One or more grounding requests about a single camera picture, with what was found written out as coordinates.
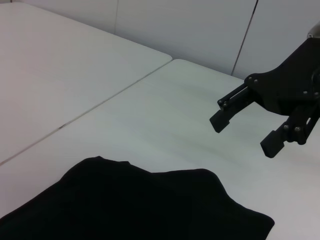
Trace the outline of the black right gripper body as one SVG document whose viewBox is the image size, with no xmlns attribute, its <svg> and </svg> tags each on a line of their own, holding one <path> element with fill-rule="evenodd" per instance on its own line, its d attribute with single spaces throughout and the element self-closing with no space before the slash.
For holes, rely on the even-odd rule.
<svg viewBox="0 0 320 240">
<path fill-rule="evenodd" d="M 254 101 L 269 112 L 288 116 L 297 106 L 320 101 L 320 39 L 308 38 L 283 63 L 252 73 L 244 83 Z"/>
</svg>

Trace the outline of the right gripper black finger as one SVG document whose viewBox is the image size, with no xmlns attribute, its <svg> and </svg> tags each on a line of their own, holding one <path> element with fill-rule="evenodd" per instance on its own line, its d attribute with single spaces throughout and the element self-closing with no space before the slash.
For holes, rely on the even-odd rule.
<svg viewBox="0 0 320 240">
<path fill-rule="evenodd" d="M 288 119 L 271 131 L 260 143 L 268 158 L 274 158 L 285 146 L 284 142 L 304 145 L 320 118 L 320 102 L 314 101 L 297 106 Z"/>
<path fill-rule="evenodd" d="M 210 119 L 210 123 L 217 133 L 220 133 L 240 111 L 256 100 L 255 93 L 243 83 L 217 101 L 220 108 Z"/>
</svg>

